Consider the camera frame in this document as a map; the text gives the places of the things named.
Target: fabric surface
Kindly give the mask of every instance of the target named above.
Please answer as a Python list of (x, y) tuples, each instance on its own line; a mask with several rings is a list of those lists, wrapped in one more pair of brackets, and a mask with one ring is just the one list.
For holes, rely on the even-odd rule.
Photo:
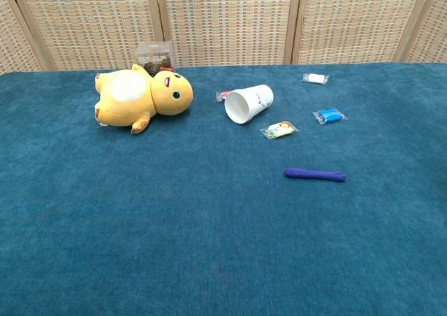
[[(0, 76), (0, 315), (447, 315), (447, 64), (178, 71), (190, 109), (138, 136), (95, 71)], [(215, 102), (259, 84), (244, 125)]]

